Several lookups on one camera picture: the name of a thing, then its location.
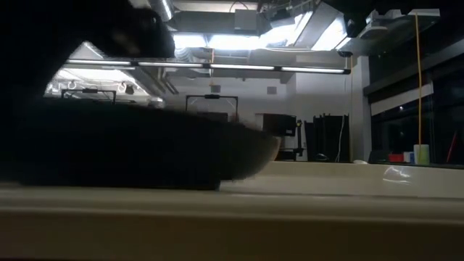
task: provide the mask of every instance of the dark object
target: dark object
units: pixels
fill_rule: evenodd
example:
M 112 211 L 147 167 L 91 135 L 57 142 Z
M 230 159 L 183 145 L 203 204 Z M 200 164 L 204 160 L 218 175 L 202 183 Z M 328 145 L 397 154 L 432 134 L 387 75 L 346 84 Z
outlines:
M 390 151 L 373 150 L 369 154 L 369 164 L 386 163 L 389 161 Z
M 294 126 L 297 129 L 297 147 L 295 149 L 283 148 L 280 149 L 275 160 L 297 160 L 297 156 L 302 157 L 303 151 L 302 148 L 302 121 L 298 120 L 297 124 Z
M 207 117 L 210 120 L 217 120 L 223 123 L 229 121 L 229 115 L 226 112 L 197 112 L 198 116 Z
M 292 151 L 280 150 L 277 153 L 275 161 L 296 161 L 297 155 Z
M 1 179 L 34 186 L 215 189 L 255 174 L 278 145 L 239 124 L 81 99 L 44 99 L 6 135 Z
M 2 59 L 12 68 L 2 75 L 3 108 L 19 110 L 40 99 L 68 57 L 90 41 L 109 57 L 173 57 L 174 40 L 160 16 L 133 8 L 128 0 L 2 3 L 1 24 L 8 32 Z M 27 71 L 28 76 L 20 71 Z
M 294 150 L 295 153 L 298 154 L 298 156 L 303 156 L 303 148 L 302 148 L 302 124 L 303 122 L 301 120 L 297 120 L 297 142 L 298 142 L 298 147 Z
M 314 123 L 304 122 L 304 134 L 306 136 L 307 161 L 316 160 L 316 135 L 314 133 Z
M 422 71 L 430 70 L 432 75 L 434 74 L 443 74 L 443 72 L 439 72 L 440 70 L 437 69 L 438 65 L 446 62 L 447 60 L 455 59 L 458 56 L 464 54 L 464 39 L 458 41 L 441 51 L 438 51 L 435 54 L 431 54 L 428 57 L 424 57 L 421 61 Z M 459 68 L 459 65 L 452 65 L 451 68 L 446 68 L 447 71 L 452 70 L 453 67 Z M 372 95 L 377 93 L 377 96 L 382 93 L 386 93 L 383 95 L 383 99 L 388 98 L 389 96 L 394 96 L 398 93 L 388 94 L 390 87 L 393 87 L 395 84 L 400 83 L 401 81 L 407 80 L 413 76 L 416 76 L 418 73 L 418 65 L 417 63 L 411 64 L 404 69 L 401 69 L 398 72 L 391 74 L 389 77 L 385 77 L 382 80 L 378 80 L 375 83 L 371 83 L 369 86 L 364 87 L 363 93 L 364 95 L 369 95 L 370 102 L 376 102 L 379 99 L 372 99 Z M 407 88 L 406 90 L 402 91 L 409 91 L 410 89 L 417 88 L 418 84 L 416 83 L 416 78 L 410 84 L 411 88 Z
M 262 115 L 262 130 L 273 136 L 295 137 L 297 117 L 264 113 Z
M 339 54 L 339 56 L 343 58 L 350 58 L 353 56 L 353 53 L 350 51 L 337 51 L 336 53 Z
M 305 123 L 308 161 L 335 162 L 340 151 L 337 162 L 349 162 L 349 116 L 323 115 L 312 121 Z
M 70 89 L 62 89 L 61 90 L 61 99 L 65 97 L 66 93 L 73 93 L 73 92 L 82 92 L 83 94 L 97 94 L 99 92 L 101 93 L 111 93 L 113 94 L 113 100 L 112 104 L 116 104 L 116 91 L 103 91 L 103 90 L 98 90 L 98 89 L 92 89 L 92 88 L 85 88 L 82 90 L 70 90 Z
M 356 38 L 366 26 L 365 18 L 375 9 L 384 15 L 390 9 L 400 9 L 406 15 L 413 9 L 440 9 L 448 12 L 459 1 L 452 0 L 323 0 L 344 14 L 345 28 L 350 38 Z
M 133 95 L 133 93 L 134 93 L 133 86 L 132 86 L 132 85 L 126 86 L 124 92 L 125 92 L 126 94 Z
M 192 97 L 199 97 L 205 99 L 235 99 L 235 115 L 239 114 L 239 98 L 237 96 L 221 96 L 218 94 L 205 94 L 205 95 L 187 95 L 186 96 L 186 111 L 189 108 L 189 99 Z
M 0 10 L 9 33 L 2 58 L 21 68 L 2 78 L 9 86 L 0 103 L 3 181 L 216 189 L 221 180 L 255 174 L 278 145 L 242 125 L 178 112 L 42 98 L 46 84 L 85 40 L 114 57 L 171 57 L 173 39 L 150 9 L 134 9 L 126 0 L 74 0 L 54 2 L 53 8 L 9 1 Z

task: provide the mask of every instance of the white wall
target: white wall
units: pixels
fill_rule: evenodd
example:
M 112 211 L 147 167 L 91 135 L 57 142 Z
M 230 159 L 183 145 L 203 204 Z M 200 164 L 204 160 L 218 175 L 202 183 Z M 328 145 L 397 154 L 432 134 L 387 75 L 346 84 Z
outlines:
M 177 109 L 185 109 L 186 95 L 210 94 L 210 79 L 171 78 L 171 83 L 179 90 L 177 96 L 165 96 L 167 103 Z M 286 85 L 280 84 L 279 79 L 242 79 L 217 78 L 215 85 L 221 85 L 221 96 L 237 96 L 239 98 L 240 121 L 254 123 L 257 113 L 287 114 Z M 276 95 L 267 95 L 268 86 L 277 87 Z M 201 99 L 194 104 L 198 110 L 210 112 L 232 112 L 233 107 L 224 100 L 203 102 Z
M 352 155 L 354 160 L 368 161 L 372 150 L 370 131 L 370 106 L 364 96 L 364 87 L 370 84 L 369 58 L 359 57 L 353 68 L 352 117 L 350 130 L 352 135 Z
M 187 94 L 210 93 L 210 79 L 172 78 L 171 82 L 181 94 L 166 96 L 168 104 L 185 109 Z M 218 78 L 213 83 L 221 85 L 220 95 L 239 97 L 240 120 L 254 123 L 257 113 L 295 115 L 301 121 L 312 122 L 319 115 L 351 115 L 353 159 L 367 160 L 370 153 L 370 109 L 363 96 L 363 88 L 369 84 L 368 58 L 361 57 L 352 75 L 326 75 L 297 73 L 286 84 L 279 79 Z M 276 86 L 277 95 L 267 95 L 267 87 Z M 232 112 L 233 108 L 222 101 L 207 108 L 209 111 Z M 297 147 L 297 138 L 286 138 L 286 147 Z M 302 145 L 306 137 L 302 128 Z M 307 159 L 306 151 L 298 160 Z
M 322 114 L 348 115 L 349 75 L 297 73 L 287 84 L 287 102 L 290 115 L 302 122 L 312 122 Z M 287 138 L 286 143 L 297 147 L 297 137 Z M 302 126 L 302 146 L 306 145 L 305 127 Z M 307 151 L 298 160 L 307 160 Z

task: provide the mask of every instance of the ceiling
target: ceiling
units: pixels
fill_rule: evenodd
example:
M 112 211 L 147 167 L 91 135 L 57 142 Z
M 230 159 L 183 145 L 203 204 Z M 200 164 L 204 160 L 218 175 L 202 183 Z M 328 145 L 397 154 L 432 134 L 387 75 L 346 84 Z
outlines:
M 413 16 L 402 15 L 393 10 L 384 15 L 371 13 L 367 17 L 368 26 L 360 37 L 346 38 L 343 14 L 316 0 L 243 2 L 131 0 L 131 2 L 136 7 L 151 7 L 160 13 L 165 12 L 162 17 L 166 18 L 165 22 L 175 36 L 175 40 L 177 36 L 189 34 L 202 38 L 204 45 L 209 46 L 215 36 L 227 34 L 254 37 L 253 39 L 257 40 L 260 45 L 259 48 L 239 50 L 219 46 L 215 47 L 214 52 L 209 48 L 200 47 L 201 45 L 187 46 L 176 50 L 176 58 L 172 59 L 174 62 L 214 61 L 214 63 L 233 65 L 286 65 L 349 69 L 350 62 L 347 58 L 341 57 L 337 51 L 349 51 L 355 56 L 384 53 L 413 37 Z M 421 13 L 420 29 L 426 30 L 438 18 L 439 12 L 437 11 Z M 243 39 L 229 41 L 227 44 L 232 47 L 239 46 L 243 44 Z M 71 57 L 73 59 L 106 58 L 88 43 L 83 44 Z M 135 96 L 144 99 L 166 93 L 178 94 L 176 86 L 182 89 L 183 85 L 176 79 L 210 78 L 213 74 L 214 78 L 274 79 L 285 84 L 293 75 L 291 72 L 212 71 L 185 68 L 148 70 L 140 67 L 133 68 L 133 70 L 121 70 L 121 72 L 132 78 L 134 84 L 143 88 L 143 92 Z

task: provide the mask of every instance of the fluorescent light fixture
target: fluorescent light fixture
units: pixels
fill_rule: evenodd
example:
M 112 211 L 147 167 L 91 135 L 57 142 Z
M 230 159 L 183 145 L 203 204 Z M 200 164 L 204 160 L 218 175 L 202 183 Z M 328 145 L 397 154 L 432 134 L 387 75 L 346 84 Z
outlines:
M 105 70 L 135 70 L 135 67 L 121 67 L 121 66 L 101 66 Z
M 342 74 L 345 70 L 342 69 L 326 69 L 326 68 L 308 68 L 308 67 L 282 67 L 283 72 L 293 73 L 334 73 Z
M 167 0 L 161 0 L 161 2 L 162 2 L 163 7 L 165 8 L 166 16 L 172 17 L 173 13 L 171 12 L 171 8 L 169 7 Z
M 150 67 L 203 68 L 203 64 L 182 62 L 139 62 L 138 65 Z
M 163 99 L 161 97 L 152 97 L 153 102 L 162 102 Z
M 291 34 L 291 36 L 287 39 L 287 44 L 286 44 L 287 46 L 295 44 L 299 36 L 303 33 L 303 30 L 305 29 L 306 25 L 310 21 L 311 17 L 312 17 L 312 11 L 303 14 L 302 17 L 299 17 L 299 16 L 295 17 L 295 23 L 297 24 L 297 26 L 295 27 L 293 34 Z
M 186 47 L 206 47 L 206 41 L 201 34 L 176 33 L 173 35 L 175 48 L 184 49 Z
M 73 75 L 79 76 L 82 80 L 95 80 L 95 81 L 131 81 L 135 82 L 134 78 L 126 75 L 120 70 L 92 70 L 92 69 L 67 69 Z
M 242 70 L 274 70 L 274 66 L 262 65 L 215 65 L 211 64 L 212 69 L 242 69 Z
M 340 50 L 343 48 L 343 46 L 346 46 L 348 42 L 351 41 L 351 38 L 346 37 L 337 47 L 335 47 L 336 50 Z
M 314 51 L 331 51 L 347 37 L 343 18 L 337 17 L 320 36 L 318 42 L 311 48 Z
M 124 62 L 124 61 L 85 60 L 85 59 L 69 59 L 67 63 L 75 64 L 75 65 L 131 65 L 131 62 Z
M 208 46 L 218 50 L 255 50 L 259 43 L 257 36 L 215 35 Z

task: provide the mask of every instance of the ceiling pipe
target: ceiling pipe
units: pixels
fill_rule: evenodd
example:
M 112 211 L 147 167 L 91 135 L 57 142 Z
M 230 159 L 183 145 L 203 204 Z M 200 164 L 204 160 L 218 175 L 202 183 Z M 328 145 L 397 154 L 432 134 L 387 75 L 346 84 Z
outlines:
M 183 48 L 183 49 L 176 49 L 174 51 L 175 60 L 176 62 L 185 62 L 185 63 L 203 63 L 207 62 L 206 59 L 200 59 L 195 57 L 192 53 L 190 48 Z M 210 69 L 191 69 L 198 73 L 209 74 Z
M 174 5 L 171 0 L 148 0 L 150 7 L 158 13 L 163 22 L 174 17 Z

